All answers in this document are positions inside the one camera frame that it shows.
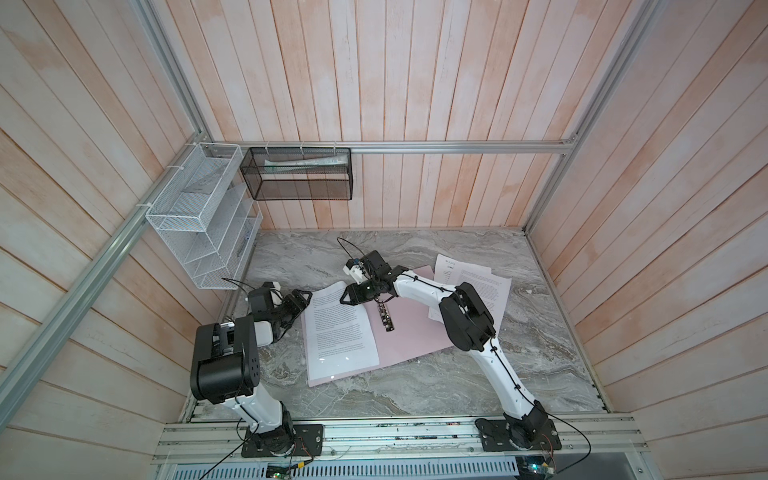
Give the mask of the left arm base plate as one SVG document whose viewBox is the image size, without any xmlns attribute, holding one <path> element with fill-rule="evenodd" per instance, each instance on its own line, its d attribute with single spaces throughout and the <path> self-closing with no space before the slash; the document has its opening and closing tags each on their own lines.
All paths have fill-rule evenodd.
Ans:
<svg viewBox="0 0 768 480">
<path fill-rule="evenodd" d="M 321 455 L 323 439 L 322 424 L 298 424 L 291 431 L 279 427 L 263 434 L 250 434 L 241 449 L 241 456 L 271 458 L 293 455 L 313 458 Z"/>
</svg>

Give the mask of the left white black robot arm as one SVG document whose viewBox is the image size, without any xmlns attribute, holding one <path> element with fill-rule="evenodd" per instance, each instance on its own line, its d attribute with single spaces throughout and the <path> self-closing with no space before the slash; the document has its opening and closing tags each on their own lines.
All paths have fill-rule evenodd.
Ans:
<svg viewBox="0 0 768 480">
<path fill-rule="evenodd" d="M 252 437 L 291 439 L 289 412 L 261 384 L 259 349 L 280 341 L 311 299 L 309 291 L 283 294 L 277 282 L 265 282 L 247 291 L 245 315 L 199 327 L 190 370 L 194 398 L 230 408 Z"/>
</svg>

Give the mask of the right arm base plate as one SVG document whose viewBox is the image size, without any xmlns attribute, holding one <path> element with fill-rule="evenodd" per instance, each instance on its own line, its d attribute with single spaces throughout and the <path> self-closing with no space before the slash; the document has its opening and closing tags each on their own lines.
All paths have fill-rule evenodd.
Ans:
<svg viewBox="0 0 768 480">
<path fill-rule="evenodd" d="M 478 418 L 475 427 L 484 452 L 549 452 L 562 449 L 559 433 L 551 419 L 547 419 L 541 427 L 526 429 L 522 422 L 516 420 Z"/>
</svg>

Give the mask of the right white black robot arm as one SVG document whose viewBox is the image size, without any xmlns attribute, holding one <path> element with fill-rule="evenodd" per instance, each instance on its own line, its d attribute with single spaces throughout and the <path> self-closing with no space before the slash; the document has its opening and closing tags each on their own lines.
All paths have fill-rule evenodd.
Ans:
<svg viewBox="0 0 768 480">
<path fill-rule="evenodd" d="M 346 261 L 354 282 L 340 298 L 356 306 L 387 294 L 439 310 L 449 340 L 468 352 L 496 392 L 504 412 L 506 436 L 519 449 L 532 447 L 549 420 L 540 401 L 523 386 L 497 340 L 491 311 L 468 282 L 448 285 L 426 279 L 403 266 L 391 267 L 376 250 Z"/>
</svg>

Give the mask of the pink file folder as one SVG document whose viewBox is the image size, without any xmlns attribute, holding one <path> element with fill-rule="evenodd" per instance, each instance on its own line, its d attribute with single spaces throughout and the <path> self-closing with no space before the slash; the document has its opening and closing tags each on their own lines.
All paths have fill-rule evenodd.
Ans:
<svg viewBox="0 0 768 480">
<path fill-rule="evenodd" d="M 386 305 L 395 327 L 392 332 L 385 331 L 379 317 L 377 303 L 363 304 L 368 313 L 375 338 L 380 358 L 379 366 L 340 379 L 393 366 L 453 346 L 443 324 L 428 317 L 429 308 L 427 306 L 404 298 L 395 298 Z M 303 314 L 302 326 L 305 345 Z"/>
</svg>

